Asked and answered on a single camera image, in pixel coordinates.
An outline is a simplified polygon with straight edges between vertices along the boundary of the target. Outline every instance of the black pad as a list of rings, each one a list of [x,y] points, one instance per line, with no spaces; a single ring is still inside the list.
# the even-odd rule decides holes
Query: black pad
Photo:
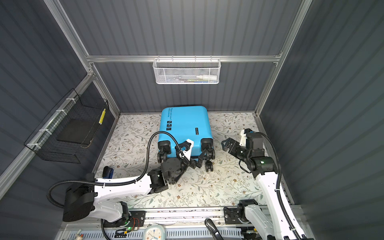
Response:
[[[62,132],[57,136],[57,141],[82,144],[92,126],[93,122],[71,119]],[[89,145],[90,139],[83,144]]]

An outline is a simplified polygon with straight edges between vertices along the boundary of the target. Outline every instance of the white mesh basket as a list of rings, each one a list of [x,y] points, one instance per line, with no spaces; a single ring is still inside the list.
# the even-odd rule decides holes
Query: white mesh basket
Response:
[[[206,62],[153,61],[158,84],[217,84],[220,68],[220,59]]]

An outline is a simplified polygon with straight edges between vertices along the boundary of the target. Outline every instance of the clock face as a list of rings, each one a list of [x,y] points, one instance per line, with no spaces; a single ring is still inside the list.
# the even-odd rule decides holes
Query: clock face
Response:
[[[144,239],[146,240],[162,240],[163,239],[162,231],[158,227],[153,227],[148,229],[144,234]]]

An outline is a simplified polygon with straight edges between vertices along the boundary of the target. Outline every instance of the floral mat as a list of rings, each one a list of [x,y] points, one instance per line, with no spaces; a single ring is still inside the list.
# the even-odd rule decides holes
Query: floral mat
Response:
[[[238,160],[221,149],[221,141],[232,137],[240,141],[240,131],[257,131],[252,113],[209,113],[216,158],[214,171],[188,168],[177,184],[158,194],[126,196],[130,208],[214,207],[236,205],[241,199],[255,198],[265,205],[260,187],[252,174],[240,169]],[[96,176],[104,166],[114,169],[113,178],[140,175],[145,166],[146,146],[152,133],[159,130],[160,114],[121,115]],[[156,136],[151,144],[148,171],[158,168]]]

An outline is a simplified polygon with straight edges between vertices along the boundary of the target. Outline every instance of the gray corrugated wall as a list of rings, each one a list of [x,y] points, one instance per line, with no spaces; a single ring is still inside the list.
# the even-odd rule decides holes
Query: gray corrugated wall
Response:
[[[273,63],[222,63],[219,84],[157,84],[152,63],[96,63],[121,112],[203,105],[208,111],[254,110]]]
[[[91,84],[84,96],[100,97]],[[52,240],[62,223],[63,210],[46,199],[47,189],[61,180],[80,179],[92,171],[114,117],[109,111],[87,149],[87,161],[81,164],[43,161],[34,157],[5,196],[0,200],[0,239]],[[64,203],[65,189],[57,187],[53,198]]]
[[[0,1],[0,173],[86,71],[43,1]]]
[[[61,1],[90,55],[276,55],[300,0]],[[254,110],[273,63],[222,63],[217,85],[158,85],[150,63],[96,63],[121,112]]]
[[[278,54],[299,0],[61,1],[90,55]]]
[[[315,0],[261,114],[318,239],[382,238],[383,9]]]

